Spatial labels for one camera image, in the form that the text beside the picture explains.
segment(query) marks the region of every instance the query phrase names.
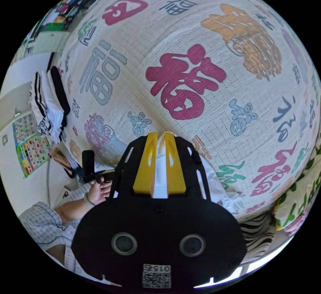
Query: bracelet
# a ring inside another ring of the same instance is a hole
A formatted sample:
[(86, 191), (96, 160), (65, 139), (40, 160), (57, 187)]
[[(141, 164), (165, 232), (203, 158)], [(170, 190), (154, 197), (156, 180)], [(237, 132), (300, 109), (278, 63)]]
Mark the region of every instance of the bracelet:
[(84, 195), (84, 201), (86, 203), (86, 205), (91, 209), (93, 207), (95, 207), (95, 204), (93, 204), (89, 199), (88, 199), (88, 193), (85, 193)]

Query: camera lens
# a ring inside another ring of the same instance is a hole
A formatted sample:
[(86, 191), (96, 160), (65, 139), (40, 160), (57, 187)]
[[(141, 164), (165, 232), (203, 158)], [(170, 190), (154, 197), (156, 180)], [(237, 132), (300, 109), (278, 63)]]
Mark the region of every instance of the camera lens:
[(188, 257), (199, 256), (205, 249), (204, 239), (195, 234), (185, 236), (180, 242), (180, 251)]
[(111, 240), (111, 246), (120, 255), (132, 255), (137, 249), (137, 241), (128, 233), (119, 233)]

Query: wrist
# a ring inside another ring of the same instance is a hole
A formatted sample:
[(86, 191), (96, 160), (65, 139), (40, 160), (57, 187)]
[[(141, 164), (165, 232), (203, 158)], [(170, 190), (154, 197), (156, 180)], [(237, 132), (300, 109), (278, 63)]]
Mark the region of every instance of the wrist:
[(89, 193), (84, 194), (84, 202), (90, 209), (96, 206), (95, 202), (91, 200)]

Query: plaid shirt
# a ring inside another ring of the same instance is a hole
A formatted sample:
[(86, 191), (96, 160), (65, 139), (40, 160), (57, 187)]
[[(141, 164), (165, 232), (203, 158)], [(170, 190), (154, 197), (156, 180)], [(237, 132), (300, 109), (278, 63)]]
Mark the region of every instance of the plaid shirt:
[[(83, 198), (88, 191), (88, 187), (80, 185), (77, 190), (69, 193), (59, 205)], [(101, 281), (88, 275), (79, 265), (71, 250), (71, 243), (80, 220), (63, 225), (57, 212), (43, 202), (38, 202), (24, 211), (19, 219), (23, 227), (43, 251), (47, 251), (55, 245), (62, 244), (66, 246), (64, 267), (67, 270), (87, 279), (112, 285), (109, 281)]]

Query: qr code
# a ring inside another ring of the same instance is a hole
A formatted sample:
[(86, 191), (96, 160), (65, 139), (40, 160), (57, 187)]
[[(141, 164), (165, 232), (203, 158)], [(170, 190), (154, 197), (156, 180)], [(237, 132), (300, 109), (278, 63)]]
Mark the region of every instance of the qr code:
[(171, 267), (144, 264), (143, 288), (171, 288)]

